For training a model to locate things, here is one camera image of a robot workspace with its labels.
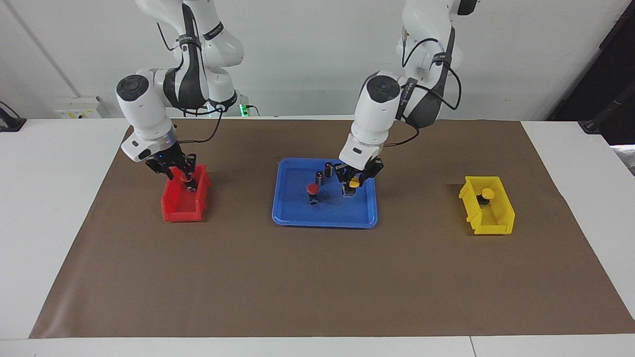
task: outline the white table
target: white table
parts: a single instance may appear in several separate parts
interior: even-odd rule
[[[576,123],[523,126],[635,314],[635,178]],[[28,340],[127,127],[42,119],[0,133],[0,356],[635,356],[635,335]]]

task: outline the black cable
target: black cable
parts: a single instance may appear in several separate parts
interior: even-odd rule
[[[448,108],[452,109],[453,111],[458,109],[458,106],[461,104],[461,98],[463,96],[463,84],[461,83],[461,80],[458,78],[457,73],[447,64],[447,62],[444,62],[444,66],[454,75],[454,77],[457,79],[457,84],[458,84],[458,98],[457,98],[457,103],[455,105],[450,104],[447,100],[445,100],[445,98],[443,98],[439,93],[435,92],[434,90],[426,87],[426,86],[422,86],[421,84],[416,84],[415,87],[417,88],[421,88],[423,90],[427,90],[430,94],[432,94],[433,96],[435,96],[437,99],[439,99],[440,101],[442,101],[445,105],[448,106]]]
[[[452,73],[452,76],[454,76],[454,78],[456,78],[457,80],[458,98],[457,98],[457,104],[455,105],[455,107],[458,108],[458,106],[461,104],[461,97],[463,97],[463,84],[461,84],[461,79],[458,77],[458,74],[452,69],[452,67],[450,67],[448,62],[443,62],[443,65],[448,69],[448,71]]]
[[[408,55],[408,58],[406,58],[406,41],[403,41],[403,53],[401,54],[401,68],[406,67],[406,64],[408,64],[408,61],[410,61],[410,57],[412,57],[412,54],[415,52],[415,50],[421,46],[422,44],[426,43],[426,42],[436,42],[439,43],[439,40],[437,40],[436,38],[427,38],[427,39],[423,39],[419,42],[417,42],[417,44],[412,48],[412,50],[410,51],[410,54]]]
[[[202,144],[204,142],[210,141],[216,135],[216,132],[218,131],[218,127],[220,126],[221,119],[223,119],[223,111],[219,111],[218,122],[216,123],[216,128],[214,128],[214,132],[207,139],[205,139],[205,140],[180,140],[180,141],[178,141],[178,143],[179,144]]]
[[[0,104],[4,105],[7,109],[9,109],[13,114],[15,114],[16,119],[17,118],[21,118],[20,115],[18,113],[16,113],[13,108],[11,108],[7,103],[3,102],[2,100],[0,100]]]
[[[255,105],[247,105],[247,106],[246,106],[246,108],[247,108],[247,109],[249,109],[249,108],[254,108],[254,109],[256,109],[256,113],[258,113],[258,116],[260,116],[260,111],[258,110],[258,107],[257,107],[257,106],[255,106]]]
[[[170,46],[168,46],[168,42],[165,40],[165,36],[163,35],[163,30],[161,29],[161,24],[159,24],[157,22],[157,27],[159,27],[159,32],[161,33],[161,38],[163,39],[163,43],[165,44],[165,48],[168,49],[168,51],[172,52],[176,49],[176,47],[172,47],[170,48]]]
[[[419,130],[419,128],[417,128],[417,127],[415,127],[415,126],[413,126],[413,128],[414,128],[417,132],[416,132],[413,136],[411,136],[410,138],[407,138],[406,140],[401,141],[401,142],[394,142],[394,143],[391,143],[391,144],[386,144],[386,145],[384,145],[384,147],[395,147],[395,146],[400,146],[400,145],[403,145],[403,144],[407,144],[407,143],[411,142],[412,140],[415,140],[415,139],[419,136],[420,130]]]

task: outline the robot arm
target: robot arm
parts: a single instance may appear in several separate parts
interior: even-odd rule
[[[466,3],[473,10],[476,1],[461,0],[468,15],[471,11],[465,10]],[[335,168],[345,194],[384,167],[378,156],[395,120],[419,130],[438,117],[453,62],[455,31],[450,13],[456,5],[455,0],[406,2],[404,31],[397,46],[406,76],[380,71],[364,82],[351,132],[340,153],[343,164]]]
[[[182,111],[204,106],[225,112],[236,103],[237,93],[229,74],[221,67],[240,64],[241,43],[224,29],[213,0],[135,0],[139,8],[158,21],[172,26],[178,67],[151,69],[122,79],[117,101],[134,133],[122,144],[132,160],[145,160],[156,173],[170,179],[170,167],[182,170],[189,179],[196,155],[185,155],[167,117],[166,107]],[[190,188],[196,187],[192,182]]]

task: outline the black component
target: black component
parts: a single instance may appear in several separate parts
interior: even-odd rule
[[[451,58],[452,51],[454,49],[454,39],[455,39],[455,29],[452,28],[450,32],[450,39],[448,40],[448,48],[446,49],[446,53]],[[437,95],[426,95],[424,96],[419,103],[412,109],[410,115],[406,118],[406,123],[415,128],[425,128],[426,126],[430,126],[434,124],[437,117],[439,116],[439,111],[441,110],[441,105],[443,104],[442,98],[443,93],[445,92],[445,84],[448,79],[448,71],[450,70],[449,65],[444,65],[443,70],[441,71],[441,77],[439,81],[433,88],[430,88],[431,92],[434,92]]]
[[[358,173],[361,173],[359,176],[359,186],[362,187],[364,186],[364,181],[377,176],[379,171],[383,168],[384,162],[380,158],[375,158],[369,161],[362,171],[347,164],[339,164],[335,165],[335,173],[337,174],[337,179],[345,185],[348,185],[353,177],[355,177]]]
[[[145,164],[156,173],[164,173],[170,180],[174,179],[170,168],[178,168],[185,174],[188,191],[196,191],[197,182],[192,180],[192,174],[196,168],[196,154],[185,155],[178,143],[150,156]]]
[[[324,185],[324,173],[322,171],[316,172],[316,185]]]
[[[165,93],[170,104],[177,109],[199,109],[207,103],[207,99],[201,92],[201,44],[194,27],[194,14],[192,9],[186,4],[182,5],[183,20],[185,23],[185,34],[178,38],[181,45],[181,56],[189,57],[189,66],[185,72],[181,85],[176,93],[176,72],[181,70],[183,60],[177,68],[170,68],[166,71],[165,80],[163,82],[163,92]],[[188,44],[193,44],[194,48],[188,48]]]
[[[260,111],[258,110],[258,107],[257,107],[257,106],[255,106],[255,105],[247,105],[247,106],[246,106],[246,108],[247,108],[247,109],[249,109],[249,108],[254,108],[254,109],[256,109],[256,113],[258,113],[258,116],[260,116]]]
[[[214,27],[211,31],[203,35],[203,38],[205,38],[206,41],[211,41],[214,37],[218,36],[221,32],[223,32],[224,29],[225,29],[225,26],[223,26],[223,23],[219,22],[216,27]]]
[[[20,118],[18,113],[15,112],[13,108],[8,106],[6,103],[0,102],[0,104],[3,104],[16,116],[16,118],[14,118],[10,116],[9,113],[4,111],[4,109],[0,108],[0,133],[4,133],[4,132],[16,133],[20,131],[20,129],[22,129],[22,126],[24,126],[24,123],[27,122],[27,120],[24,118]]]
[[[448,65],[452,64],[452,57],[447,52],[437,53],[432,58],[432,63],[436,65],[441,65],[443,63],[447,63]]]
[[[399,96],[399,83],[388,76],[375,76],[366,84],[370,98],[377,103],[386,103]]]
[[[357,192],[357,189],[352,188],[348,184],[342,185],[342,195],[344,197],[353,197],[355,196],[355,192]]]
[[[134,102],[150,88],[150,82],[139,74],[125,77],[117,84],[117,95],[126,102]]]
[[[335,168],[333,167],[332,162],[327,162],[324,164],[324,177],[332,177],[333,172],[335,172]]]
[[[479,0],[461,0],[461,3],[458,6],[457,14],[459,16],[467,16],[474,12],[476,8],[476,4],[478,4]]]
[[[308,194],[309,195],[309,204],[316,205],[319,203],[317,194]]]
[[[635,144],[635,95],[618,100],[620,106],[615,103],[635,83],[634,43],[635,1],[631,1],[599,45],[601,53],[591,68],[546,119],[582,121],[583,130],[602,134],[609,145]]]
[[[476,196],[476,201],[478,201],[479,206],[487,206],[490,204],[490,200],[483,197],[483,195]]]
[[[150,152],[150,150],[148,150],[148,149],[143,150],[143,151],[141,152],[141,154],[139,154],[139,160],[143,160],[143,159],[147,158],[148,156],[150,156],[150,154],[152,154],[152,153]]]
[[[222,105],[225,108],[223,109],[224,111],[227,111],[229,107],[234,105],[237,101],[238,101],[238,93],[236,93],[236,91],[234,91],[234,95],[230,99],[227,99],[224,102],[214,102],[211,99],[209,100],[210,104],[214,106],[214,108],[218,108],[219,105]]]
[[[595,118],[578,123],[587,134],[601,134],[600,125],[609,117],[618,112],[624,103],[635,97],[635,81],[622,91],[616,99],[609,103]]]
[[[200,48],[201,47],[201,41],[192,35],[181,35],[178,37],[178,45],[181,46],[181,48],[183,48],[183,45],[186,44],[193,44],[194,46]]]
[[[414,78],[408,78],[406,84],[401,91],[401,99],[399,100],[399,107],[397,108],[397,115],[395,116],[395,120],[402,120],[403,113],[406,111],[406,105],[410,101],[410,97],[412,97],[412,93],[415,91],[417,87],[417,80]]]
[[[177,68],[170,68],[165,72],[163,79],[163,93],[174,108],[180,109],[177,99]]]

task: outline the black stand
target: black stand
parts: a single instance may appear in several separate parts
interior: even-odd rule
[[[4,109],[0,108],[0,133],[15,133],[22,129],[27,120],[24,118],[14,118]]]
[[[617,98],[607,105],[603,111],[601,111],[595,118],[589,121],[579,121],[578,124],[582,127],[587,134],[601,134],[599,126],[608,117],[615,114],[622,104],[626,103],[633,95],[635,95],[635,82],[631,83]]]

